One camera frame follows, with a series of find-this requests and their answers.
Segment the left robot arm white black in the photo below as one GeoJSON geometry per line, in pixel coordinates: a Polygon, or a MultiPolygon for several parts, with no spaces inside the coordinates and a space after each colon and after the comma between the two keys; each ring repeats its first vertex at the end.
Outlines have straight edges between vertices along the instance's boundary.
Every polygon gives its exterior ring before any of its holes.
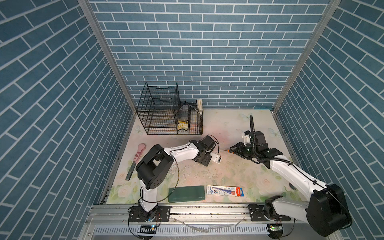
{"type": "Polygon", "coordinates": [[[163,148],[154,145],[136,166],[138,179],[140,180],[140,199],[138,205],[132,207],[133,215],[138,216],[141,222],[151,222],[161,212],[158,210],[158,187],[165,180],[172,165],[176,165],[178,177],[180,176],[179,163],[185,160],[193,160],[203,166],[208,166],[211,159],[220,158],[214,153],[214,149],[220,150],[219,141],[215,137],[205,136],[199,141],[190,140],[187,144],[163,148]]]}

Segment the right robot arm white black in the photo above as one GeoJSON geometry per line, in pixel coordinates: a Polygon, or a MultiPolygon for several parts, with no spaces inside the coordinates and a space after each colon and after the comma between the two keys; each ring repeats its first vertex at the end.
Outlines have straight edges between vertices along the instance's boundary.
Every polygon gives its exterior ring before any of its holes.
{"type": "Polygon", "coordinates": [[[243,141],[229,148],[229,153],[279,174],[299,191],[303,201],[290,200],[275,195],[265,200],[264,215],[270,221],[279,217],[290,217],[309,224],[319,235],[349,228],[353,218],[348,209],[345,193],[336,184],[326,184],[300,169],[276,148],[269,148],[262,132],[246,131],[243,141]]]}

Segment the white remote control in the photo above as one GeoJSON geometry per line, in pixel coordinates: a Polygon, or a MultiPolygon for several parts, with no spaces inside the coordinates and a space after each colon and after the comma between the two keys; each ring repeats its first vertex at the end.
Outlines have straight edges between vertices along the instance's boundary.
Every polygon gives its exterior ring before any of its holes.
{"type": "Polygon", "coordinates": [[[219,154],[211,153],[210,155],[211,155],[211,161],[217,164],[221,162],[222,156],[220,156],[219,154]]]}

